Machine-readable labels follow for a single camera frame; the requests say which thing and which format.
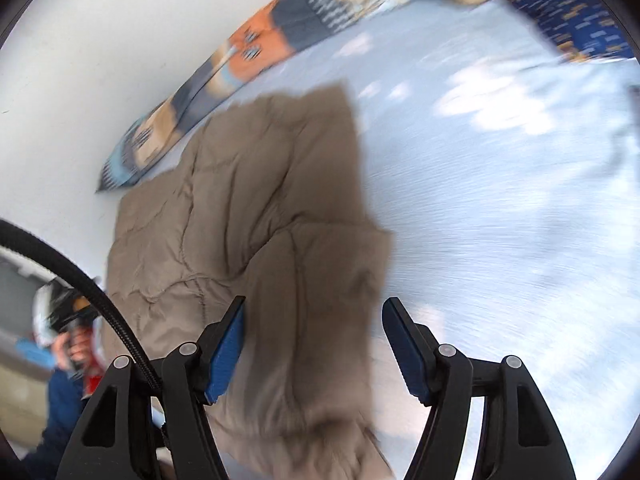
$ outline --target white wall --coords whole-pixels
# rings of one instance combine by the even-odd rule
[[[103,276],[129,125],[269,0],[34,0],[0,50],[0,217]]]

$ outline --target person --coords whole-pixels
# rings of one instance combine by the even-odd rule
[[[56,368],[47,386],[47,426],[36,449],[22,459],[32,480],[56,478],[66,444],[84,407],[82,378],[70,378],[73,373],[70,359],[83,365],[91,362],[91,338],[90,329],[78,327],[72,335],[69,332],[58,335],[51,346]],[[70,339],[72,344],[67,351]]]

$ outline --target patterned pillow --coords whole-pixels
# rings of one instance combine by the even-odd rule
[[[572,61],[634,57],[600,0],[509,0]]]

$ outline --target blue patterned fabric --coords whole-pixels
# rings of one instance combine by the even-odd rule
[[[570,60],[631,58],[633,51],[600,0],[509,0]]]
[[[38,447],[22,463],[33,480],[55,480],[66,444],[82,413],[82,380],[55,370],[47,388],[47,427]]]

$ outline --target beige quilted blanket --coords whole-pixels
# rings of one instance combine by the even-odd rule
[[[247,297],[242,354],[207,413],[221,450],[275,479],[391,476],[369,356],[390,235],[367,217],[358,158],[340,88],[268,96],[213,115],[120,205],[108,293],[151,358]],[[125,352],[102,338],[108,358]]]

